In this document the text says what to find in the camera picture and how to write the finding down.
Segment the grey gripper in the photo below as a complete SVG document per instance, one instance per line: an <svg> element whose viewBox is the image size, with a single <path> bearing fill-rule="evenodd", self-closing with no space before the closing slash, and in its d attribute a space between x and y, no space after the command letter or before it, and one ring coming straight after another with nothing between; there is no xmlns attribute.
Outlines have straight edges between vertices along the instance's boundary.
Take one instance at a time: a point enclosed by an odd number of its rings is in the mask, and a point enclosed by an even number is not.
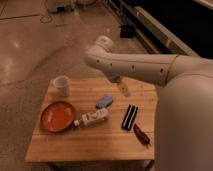
<svg viewBox="0 0 213 171"><path fill-rule="evenodd" d="M122 77L119 76L119 75L113 75L111 77L108 78L108 80L111 82L111 83L119 83L121 81ZM125 97L129 97L130 96L130 92L128 90L128 86L123 83L123 82L120 82L118 84L118 89L121 91L121 93L125 96Z"/></svg>

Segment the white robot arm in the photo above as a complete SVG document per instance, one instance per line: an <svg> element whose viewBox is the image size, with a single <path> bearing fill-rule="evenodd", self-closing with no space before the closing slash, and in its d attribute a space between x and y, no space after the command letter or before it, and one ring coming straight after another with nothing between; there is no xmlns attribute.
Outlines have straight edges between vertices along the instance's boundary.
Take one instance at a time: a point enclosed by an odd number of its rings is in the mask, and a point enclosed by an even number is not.
<svg viewBox="0 0 213 171"><path fill-rule="evenodd" d="M155 171L213 171L213 59L181 54L119 54L100 36L85 63L110 81L120 76L159 88Z"/></svg>

